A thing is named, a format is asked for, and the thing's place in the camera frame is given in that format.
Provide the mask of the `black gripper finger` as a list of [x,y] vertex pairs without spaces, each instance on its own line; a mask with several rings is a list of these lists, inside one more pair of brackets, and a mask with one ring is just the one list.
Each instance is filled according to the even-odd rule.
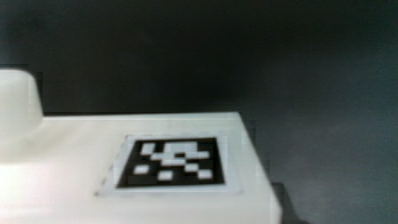
[[310,224],[310,222],[299,217],[285,184],[281,182],[274,182],[273,188],[283,208],[281,224]]

